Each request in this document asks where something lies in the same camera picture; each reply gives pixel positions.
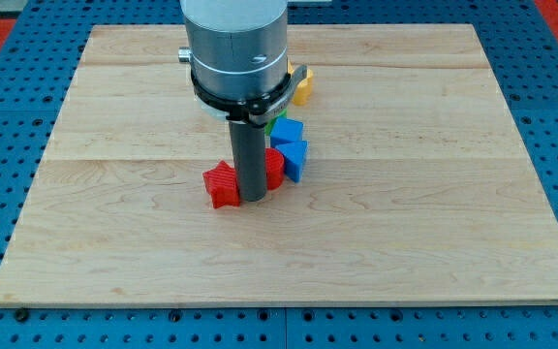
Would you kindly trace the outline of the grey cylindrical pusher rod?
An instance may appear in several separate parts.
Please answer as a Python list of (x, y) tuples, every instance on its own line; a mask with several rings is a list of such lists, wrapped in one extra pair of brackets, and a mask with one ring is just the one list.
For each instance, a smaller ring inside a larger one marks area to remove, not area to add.
[(258, 201), (267, 191), (264, 128), (231, 122), (229, 129), (240, 198)]

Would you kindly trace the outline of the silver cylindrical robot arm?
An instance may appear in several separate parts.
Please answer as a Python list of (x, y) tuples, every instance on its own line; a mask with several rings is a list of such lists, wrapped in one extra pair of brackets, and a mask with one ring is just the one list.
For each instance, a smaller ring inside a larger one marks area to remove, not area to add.
[(202, 107), (229, 122), (239, 196), (267, 191), (264, 127), (289, 102), (287, 3), (182, 0), (189, 51), (180, 59)]

